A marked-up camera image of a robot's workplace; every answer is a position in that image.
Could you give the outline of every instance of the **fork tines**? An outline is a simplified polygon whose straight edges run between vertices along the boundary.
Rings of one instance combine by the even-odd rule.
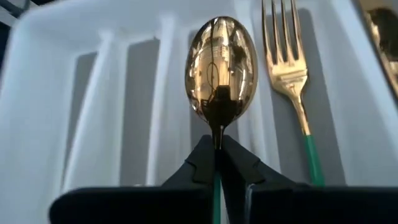
[[[293,17],[293,28],[294,28],[294,41],[295,45],[297,46],[297,60],[304,60],[304,53],[302,47],[302,40],[301,40],[301,29],[300,29],[300,22],[299,16],[297,14],[297,8],[295,5],[295,0],[290,0],[292,5],[292,17]],[[289,25],[286,21],[286,11],[285,11],[285,0],[281,0],[281,9],[282,9],[282,27],[284,30],[284,42],[286,46],[286,59],[287,63],[293,63],[295,61],[292,44],[290,42],[290,34],[289,34]],[[271,48],[269,47],[269,37],[267,32],[267,25],[266,25],[266,10],[264,0],[262,0],[262,10],[261,10],[261,17],[262,17],[262,39],[264,44],[264,50],[266,51],[266,58],[267,63],[269,66],[273,65],[272,55],[271,55]],[[275,9],[275,1],[272,0],[272,20],[273,20],[273,33],[274,33],[274,44],[275,44],[275,54],[276,54],[276,63],[284,63],[284,58],[282,56],[282,48],[280,46],[280,39],[279,39],[279,31],[277,25],[277,18],[276,18],[276,9]]]

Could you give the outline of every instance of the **spoon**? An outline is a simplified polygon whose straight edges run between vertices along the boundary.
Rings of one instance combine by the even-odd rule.
[[[203,25],[192,41],[185,89],[192,108],[205,120],[215,149],[225,128],[248,108],[257,87],[257,58],[247,30],[231,17]],[[215,172],[213,223],[220,223],[221,183]]]

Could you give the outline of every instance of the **fork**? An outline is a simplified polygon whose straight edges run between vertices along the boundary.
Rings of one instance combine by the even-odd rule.
[[[301,38],[299,16],[297,14],[297,8],[295,0],[290,0],[292,5],[292,17],[293,17],[293,28],[294,28],[294,41],[297,46],[297,56],[293,54],[292,44],[290,43],[289,26],[286,22],[286,12],[284,0],[281,0],[282,8],[282,27],[284,32],[284,43],[285,43],[285,56],[282,55],[282,48],[279,39],[279,31],[277,26],[275,2],[272,0],[272,20],[273,20],[273,33],[274,33],[274,44],[275,44],[275,63],[272,58],[271,48],[269,47],[269,36],[267,34],[266,27],[266,13],[264,0],[262,0],[262,40],[264,44],[264,51],[266,56],[266,64],[268,69],[269,78],[271,85],[274,90],[279,93],[287,95],[292,101],[294,108],[297,112],[298,119],[302,128],[302,132],[305,138],[305,151],[308,157],[308,166],[310,171],[310,177],[312,184],[324,185],[324,178],[322,174],[322,168],[320,160],[318,158],[317,150],[313,137],[308,126],[307,115],[302,103],[302,90],[305,82],[308,79],[307,63],[304,57],[303,44]]]

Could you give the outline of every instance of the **gold utensil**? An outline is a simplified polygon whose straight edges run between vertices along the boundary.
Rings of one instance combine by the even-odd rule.
[[[398,97],[398,17],[383,0],[358,0],[365,27],[379,56],[384,74]]]
[[[233,18],[208,21],[192,41],[185,89],[192,108],[211,128],[221,149],[225,128],[248,108],[257,87],[257,58],[247,30]],[[214,220],[220,223],[220,178],[216,172]]]
[[[269,36],[266,27],[266,13],[264,0],[262,0],[262,39],[264,43],[264,51],[266,56],[266,64],[272,87],[279,93],[287,95],[292,101],[294,108],[298,114],[303,134],[305,136],[305,148],[308,157],[308,165],[312,183],[315,185],[324,185],[324,178],[317,150],[308,126],[307,115],[302,104],[302,90],[308,78],[307,63],[304,57],[303,44],[301,40],[301,30],[299,16],[295,6],[295,1],[290,0],[292,5],[292,17],[294,27],[294,41],[297,46],[297,56],[294,55],[292,44],[290,43],[289,26],[286,21],[286,12],[284,0],[281,0],[282,7],[282,24],[284,31],[285,55],[282,54],[282,45],[279,39],[279,31],[277,26],[277,18],[275,11],[275,2],[272,0],[272,18],[273,33],[275,45],[275,62],[269,44]]]

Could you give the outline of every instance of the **fork handle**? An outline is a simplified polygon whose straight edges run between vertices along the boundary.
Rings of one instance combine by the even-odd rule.
[[[308,166],[310,168],[311,182],[317,186],[324,186],[325,180],[323,178],[321,163],[318,157],[315,143],[312,135],[306,135],[305,138],[305,152],[308,157]]]

